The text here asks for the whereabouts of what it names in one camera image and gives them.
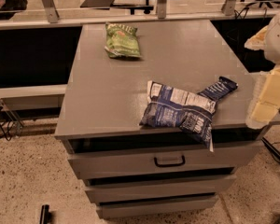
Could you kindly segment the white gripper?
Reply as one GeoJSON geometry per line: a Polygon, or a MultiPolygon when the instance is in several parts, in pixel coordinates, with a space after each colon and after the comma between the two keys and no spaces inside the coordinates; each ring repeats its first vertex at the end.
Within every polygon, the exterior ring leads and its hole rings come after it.
{"type": "MultiPolygon", "coordinates": [[[[267,60],[280,64],[280,10],[271,19],[268,27],[261,28],[246,40],[245,48],[264,49],[264,56],[267,60]]],[[[251,118],[254,121],[267,124],[276,116],[279,108],[280,65],[277,65],[265,75],[265,81],[252,110],[251,118]]]]}

